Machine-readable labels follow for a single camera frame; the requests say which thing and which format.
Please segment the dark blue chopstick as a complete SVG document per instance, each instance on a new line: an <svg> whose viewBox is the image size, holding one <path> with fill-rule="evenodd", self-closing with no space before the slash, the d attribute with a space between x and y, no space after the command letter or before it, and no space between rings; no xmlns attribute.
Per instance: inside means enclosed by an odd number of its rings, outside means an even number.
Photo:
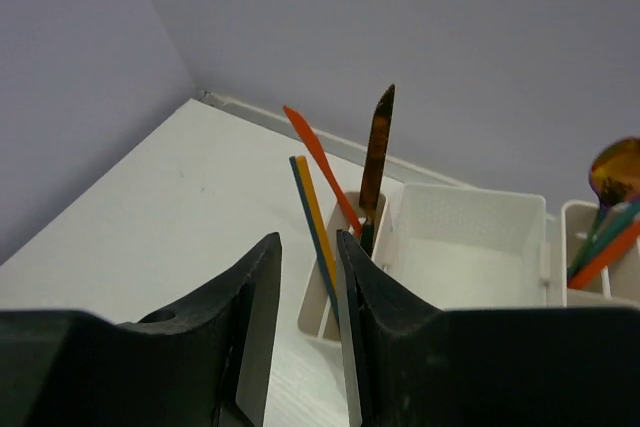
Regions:
<svg viewBox="0 0 640 427"><path fill-rule="evenodd" d="M336 321L337 326L340 326L340 321L339 321L339 310L338 310L338 301L337 301L337 295L336 295L336 270L335 271L329 271L327 269L327 265L325 262L325 258L324 255L322 253L321 250L321 246L320 246L320 242L318 240L318 236L317 236L317 232L314 226L314 223L312 221L312 216L311 216L311 212L310 212L310 208L309 208L309 204L308 201L306 199L305 196L305 192L303 189L303 185L302 185L302 181L301 181L301 177L298 171L298 168L296 166L295 163L295 157L296 156L291 156L289 158L289 164L291 166L292 172L293 172L293 176L296 182L296 187L298 190L298 194L299 194L299 198L302 204L302 208L306 217L306 222L309 228L309 232L310 232L310 236L315 248L315 252L316 252L316 260L318 263L318 270L322 276L322 280L326 289L326 292L328 294L329 297L329 301L331 304L331 309Z"/></svg>

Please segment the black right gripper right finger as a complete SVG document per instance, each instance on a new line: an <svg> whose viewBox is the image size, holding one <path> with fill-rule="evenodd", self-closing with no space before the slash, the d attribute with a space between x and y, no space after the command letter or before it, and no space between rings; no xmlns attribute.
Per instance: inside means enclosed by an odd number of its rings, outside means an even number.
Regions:
<svg viewBox="0 0 640 427"><path fill-rule="evenodd" d="M336 234L353 426L635 426L635 308L441 310Z"/></svg>

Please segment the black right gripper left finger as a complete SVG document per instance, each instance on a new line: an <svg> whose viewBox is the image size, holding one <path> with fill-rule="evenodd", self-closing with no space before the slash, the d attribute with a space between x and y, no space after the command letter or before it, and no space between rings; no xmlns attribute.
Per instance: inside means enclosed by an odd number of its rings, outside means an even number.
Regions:
<svg viewBox="0 0 640 427"><path fill-rule="evenodd" d="M260 426L280 299L282 245L138 322L80 310L1 314L5 426Z"/></svg>

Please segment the orange plastic knife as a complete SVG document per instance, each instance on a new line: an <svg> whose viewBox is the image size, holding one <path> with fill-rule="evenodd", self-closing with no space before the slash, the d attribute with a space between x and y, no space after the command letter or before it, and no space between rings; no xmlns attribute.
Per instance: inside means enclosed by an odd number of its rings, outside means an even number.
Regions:
<svg viewBox="0 0 640 427"><path fill-rule="evenodd" d="M283 111L289 122L293 126L294 130L298 134L300 140L303 142L312 158L315 160L319 170L324 175L326 181L328 182L331 190L336 197L343 215L353 229L356 238L359 239L362 233L362 224L359 221L355 209L349 203L345 192L339 185L318 136L311 128L310 124L306 121L306 119L297 110L284 105Z"/></svg>

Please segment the gold knife green handle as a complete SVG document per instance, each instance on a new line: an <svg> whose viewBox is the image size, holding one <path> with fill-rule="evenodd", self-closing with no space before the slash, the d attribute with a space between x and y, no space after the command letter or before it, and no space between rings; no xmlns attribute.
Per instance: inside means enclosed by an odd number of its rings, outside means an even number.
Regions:
<svg viewBox="0 0 640 427"><path fill-rule="evenodd" d="M395 85L391 84L374 110L365 156L359 196L359 207L365 215L360 247L368 256L373 253L375 218L384 174L394 100Z"/></svg>

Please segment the orange plastic spoon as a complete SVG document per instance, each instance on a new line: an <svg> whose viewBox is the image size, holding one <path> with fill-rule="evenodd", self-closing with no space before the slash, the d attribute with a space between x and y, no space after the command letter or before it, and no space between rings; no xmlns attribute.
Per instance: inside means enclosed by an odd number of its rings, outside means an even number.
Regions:
<svg viewBox="0 0 640 427"><path fill-rule="evenodd" d="M610 264L620 260L636 243L639 237L639 221L634 220L616 240L597 255L583 270L575 277L569 279L570 289L581 290L592 282L592 280Z"/></svg>

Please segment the iridescent metal spoon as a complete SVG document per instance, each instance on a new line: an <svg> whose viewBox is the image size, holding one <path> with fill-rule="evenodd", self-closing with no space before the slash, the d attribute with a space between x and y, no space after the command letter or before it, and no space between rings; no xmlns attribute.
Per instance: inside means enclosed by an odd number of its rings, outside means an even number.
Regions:
<svg viewBox="0 0 640 427"><path fill-rule="evenodd" d="M619 204L639 199L639 138L622 138L606 147L593 161L588 180L598 198L599 207L585 243L568 268L569 277L582 267L610 210Z"/></svg>

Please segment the teal plastic spoon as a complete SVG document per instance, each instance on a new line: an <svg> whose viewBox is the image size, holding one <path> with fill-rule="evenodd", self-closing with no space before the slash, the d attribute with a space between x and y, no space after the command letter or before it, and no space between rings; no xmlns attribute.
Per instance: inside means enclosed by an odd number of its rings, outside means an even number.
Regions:
<svg viewBox="0 0 640 427"><path fill-rule="evenodd" d="M599 209L594 219L592 229L589 231L587 241L576 254L571 266L568 268L568 279L575 277L583 270L597 255L604 251L614 240L616 240L631 224L639 214L639 201L627 203L617 217L603 229L596 231L600 227L610 211Z"/></svg>

